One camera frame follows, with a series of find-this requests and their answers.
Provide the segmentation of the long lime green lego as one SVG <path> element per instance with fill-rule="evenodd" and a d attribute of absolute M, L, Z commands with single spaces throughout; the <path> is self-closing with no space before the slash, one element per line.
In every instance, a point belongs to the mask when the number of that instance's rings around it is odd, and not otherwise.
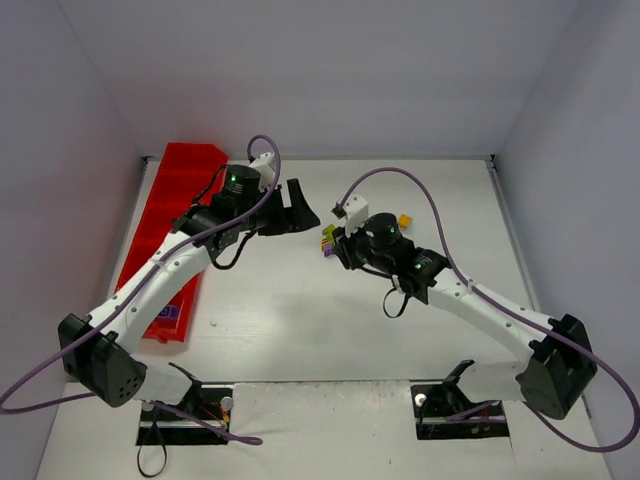
<path fill-rule="evenodd" d="M 333 224 L 328 225 L 322 230 L 322 236 L 327 239 L 333 238 L 333 231 L 336 229 L 336 226 Z"/>

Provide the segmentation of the small orange lego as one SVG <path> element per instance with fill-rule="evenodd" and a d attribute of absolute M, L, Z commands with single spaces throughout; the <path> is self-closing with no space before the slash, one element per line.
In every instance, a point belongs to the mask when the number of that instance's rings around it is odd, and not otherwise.
<path fill-rule="evenodd" d="M 397 221 L 401 230 L 407 230 L 412 224 L 412 218 L 405 214 L 401 214 Z"/>

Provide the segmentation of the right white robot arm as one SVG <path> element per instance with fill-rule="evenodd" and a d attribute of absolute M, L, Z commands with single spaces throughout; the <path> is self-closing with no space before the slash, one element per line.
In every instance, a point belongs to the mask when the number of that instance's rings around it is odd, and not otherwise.
<path fill-rule="evenodd" d="M 338 227 L 332 236 L 345 268 L 373 267 L 406 298 L 456 316 L 511 353 L 505 362 L 464 360 L 447 377 L 468 405 L 522 401 L 562 420 L 595 376 L 595 362 L 583 354 L 591 344 L 579 319 L 553 319 L 505 299 L 490 304 L 444 256 L 404 237 L 392 214 L 376 214 L 352 232 Z"/>

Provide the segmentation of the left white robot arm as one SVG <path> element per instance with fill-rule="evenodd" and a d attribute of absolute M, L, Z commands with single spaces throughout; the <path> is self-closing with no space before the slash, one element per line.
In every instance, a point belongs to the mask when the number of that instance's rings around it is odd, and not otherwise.
<path fill-rule="evenodd" d="M 227 167 L 221 190 L 176 219 L 156 252 L 111 299 L 84 318 L 70 314 L 60 322 L 65 372 L 113 408 L 133 399 L 180 404 L 197 390 L 197 380 L 176 367 L 149 367 L 133 357 L 150 324 L 242 232 L 278 236 L 319 224 L 298 179 L 282 187 L 268 167 Z"/>

